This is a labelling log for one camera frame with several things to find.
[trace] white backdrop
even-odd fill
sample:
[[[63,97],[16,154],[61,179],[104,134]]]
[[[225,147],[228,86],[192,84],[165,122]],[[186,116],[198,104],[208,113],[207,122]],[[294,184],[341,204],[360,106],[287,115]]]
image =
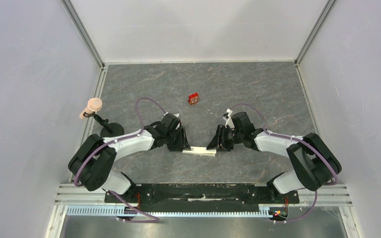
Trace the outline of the white backdrop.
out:
[[[326,0],[73,0],[105,62],[294,60]]]
[[[0,0],[0,238],[41,238],[97,67],[59,0]]]
[[[381,237],[381,1],[338,1],[301,74],[363,235]]]

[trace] scratched black surface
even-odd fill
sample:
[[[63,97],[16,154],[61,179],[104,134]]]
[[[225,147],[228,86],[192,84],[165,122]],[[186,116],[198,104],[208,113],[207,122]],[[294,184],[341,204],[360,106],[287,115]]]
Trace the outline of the scratched black surface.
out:
[[[197,92],[200,102],[189,105]],[[111,65],[102,92],[99,114],[121,123],[126,133],[139,129],[133,105],[140,97],[157,100],[168,112],[179,113],[191,146],[207,146],[222,115],[237,103],[260,109],[267,128],[279,133],[305,135],[314,130],[308,106],[292,62],[235,62]],[[144,123],[163,116],[157,106],[143,101]],[[256,127],[261,119],[246,111]],[[95,125],[94,132],[101,127]],[[134,182],[267,182],[291,170],[290,161],[268,152],[236,145],[215,157],[169,152],[166,147],[138,152],[115,162],[114,168]]]

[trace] wall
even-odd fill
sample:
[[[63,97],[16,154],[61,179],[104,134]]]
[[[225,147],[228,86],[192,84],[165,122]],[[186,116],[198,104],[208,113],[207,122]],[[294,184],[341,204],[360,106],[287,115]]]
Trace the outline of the wall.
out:
[[[338,1],[301,64],[364,237],[381,237],[381,1]]]
[[[294,60],[326,0],[72,1],[105,62]]]
[[[0,0],[0,238],[44,236],[98,67],[58,0]]]

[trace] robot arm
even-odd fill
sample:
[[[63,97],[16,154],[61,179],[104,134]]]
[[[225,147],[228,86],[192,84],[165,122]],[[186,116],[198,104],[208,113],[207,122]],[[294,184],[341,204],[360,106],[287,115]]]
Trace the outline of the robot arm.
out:
[[[76,175],[80,166],[93,151],[109,141],[114,141],[114,143],[107,145],[96,154],[98,158],[92,158],[88,162],[79,175],[79,180],[89,191],[103,188],[117,194],[124,194],[131,183],[124,174],[112,171],[113,163],[116,160],[139,151],[152,150],[165,144],[167,144],[170,151],[190,150],[191,148],[180,119],[170,113],[165,114],[161,121],[145,126],[140,135],[138,133],[139,131],[120,137],[105,138],[101,138],[96,134],[89,136],[69,162],[69,170]]]
[[[313,157],[315,154],[303,144],[295,140],[270,136],[262,128],[255,129],[246,112],[231,114],[232,111],[227,110],[224,115],[226,125],[218,125],[216,135],[207,146],[207,150],[231,151],[234,144],[243,143],[247,148],[256,151],[268,151],[289,158],[294,170],[279,174],[267,183],[274,196],[301,188],[316,191],[332,179],[332,174],[326,165],[316,156]],[[293,138],[301,139],[313,146],[325,157],[336,174],[341,172],[340,163],[317,134],[310,133]]]

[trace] black stand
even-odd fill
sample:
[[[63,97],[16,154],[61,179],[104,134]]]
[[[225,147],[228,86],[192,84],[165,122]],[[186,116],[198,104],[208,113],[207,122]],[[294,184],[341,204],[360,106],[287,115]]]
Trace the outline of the black stand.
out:
[[[121,136],[125,134],[124,128],[116,122],[109,123],[108,119],[102,119],[99,115],[94,114],[93,118],[98,122],[101,126],[103,126],[103,129],[101,129],[100,137],[115,137],[115,136]]]

